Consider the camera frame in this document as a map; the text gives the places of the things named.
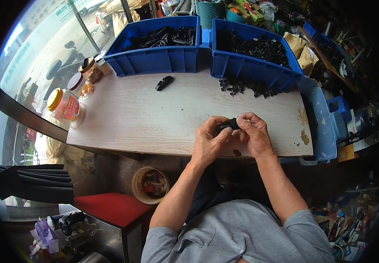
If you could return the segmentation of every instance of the fingernail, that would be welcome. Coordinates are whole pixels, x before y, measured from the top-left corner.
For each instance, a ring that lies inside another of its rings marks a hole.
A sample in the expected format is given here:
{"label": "fingernail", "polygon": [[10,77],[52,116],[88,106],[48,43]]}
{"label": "fingernail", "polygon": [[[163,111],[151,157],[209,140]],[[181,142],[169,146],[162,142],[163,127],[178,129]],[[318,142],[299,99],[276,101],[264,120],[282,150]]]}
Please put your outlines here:
{"label": "fingernail", "polygon": [[236,118],[237,124],[243,124],[244,119],[239,115],[238,118]]}

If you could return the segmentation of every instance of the black plastic clip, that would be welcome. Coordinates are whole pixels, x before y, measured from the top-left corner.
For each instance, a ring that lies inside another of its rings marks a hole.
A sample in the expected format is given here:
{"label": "black plastic clip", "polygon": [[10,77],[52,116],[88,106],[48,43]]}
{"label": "black plastic clip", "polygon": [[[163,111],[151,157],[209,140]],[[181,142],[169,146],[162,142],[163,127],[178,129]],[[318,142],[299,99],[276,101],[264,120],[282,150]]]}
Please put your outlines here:
{"label": "black plastic clip", "polygon": [[166,76],[166,77],[164,77],[161,81],[159,81],[159,83],[155,87],[155,90],[161,91],[167,85],[169,85],[173,80],[174,80],[174,78],[172,76]]}
{"label": "black plastic clip", "polygon": [[223,129],[225,129],[227,127],[230,127],[233,130],[239,130],[240,129],[238,124],[236,123],[236,118],[233,118],[233,119],[228,120],[227,122],[223,122],[223,123],[219,124],[217,126],[217,130],[218,130],[218,132],[221,132]]}

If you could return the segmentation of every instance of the black pants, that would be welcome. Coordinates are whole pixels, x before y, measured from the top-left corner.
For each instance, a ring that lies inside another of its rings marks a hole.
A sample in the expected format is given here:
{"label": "black pants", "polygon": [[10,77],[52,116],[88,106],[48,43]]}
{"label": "black pants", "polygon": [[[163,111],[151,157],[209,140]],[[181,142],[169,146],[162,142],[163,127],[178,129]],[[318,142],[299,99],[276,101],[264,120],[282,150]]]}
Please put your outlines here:
{"label": "black pants", "polygon": [[236,199],[251,199],[272,211],[263,181],[256,165],[241,166],[229,177],[230,184],[222,187],[214,176],[214,164],[208,166],[197,184],[186,223],[213,206]]}

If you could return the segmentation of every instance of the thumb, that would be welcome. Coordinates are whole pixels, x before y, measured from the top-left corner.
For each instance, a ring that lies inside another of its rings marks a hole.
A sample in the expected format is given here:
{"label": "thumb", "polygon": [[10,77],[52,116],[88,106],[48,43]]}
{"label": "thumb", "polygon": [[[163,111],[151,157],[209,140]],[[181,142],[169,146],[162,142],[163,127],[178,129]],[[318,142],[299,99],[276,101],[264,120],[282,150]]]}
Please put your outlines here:
{"label": "thumb", "polygon": [[216,136],[216,138],[214,138],[214,140],[220,143],[224,143],[227,139],[229,139],[229,136],[232,134],[232,132],[233,132],[232,128],[226,127],[218,134],[218,136]]}
{"label": "thumb", "polygon": [[236,119],[236,123],[238,124],[239,128],[243,129],[248,135],[252,136],[257,134],[257,129],[252,127],[252,124],[241,116]]}

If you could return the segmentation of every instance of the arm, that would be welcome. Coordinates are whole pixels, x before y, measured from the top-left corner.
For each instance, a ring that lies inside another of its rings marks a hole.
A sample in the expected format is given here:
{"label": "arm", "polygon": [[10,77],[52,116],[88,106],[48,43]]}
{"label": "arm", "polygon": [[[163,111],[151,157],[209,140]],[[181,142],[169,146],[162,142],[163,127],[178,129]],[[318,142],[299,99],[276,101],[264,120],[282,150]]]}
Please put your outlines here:
{"label": "arm", "polygon": [[217,124],[228,120],[212,116],[197,129],[191,161],[156,208],[149,229],[166,226],[178,232],[182,228],[204,169],[216,159],[226,140],[232,136],[232,128],[226,128],[220,134],[216,131]]}
{"label": "arm", "polygon": [[241,128],[237,134],[241,141],[247,142],[248,150],[257,162],[271,205],[282,224],[293,213],[308,209],[307,203],[287,178],[274,153],[265,121],[252,112],[242,113],[236,121]]}

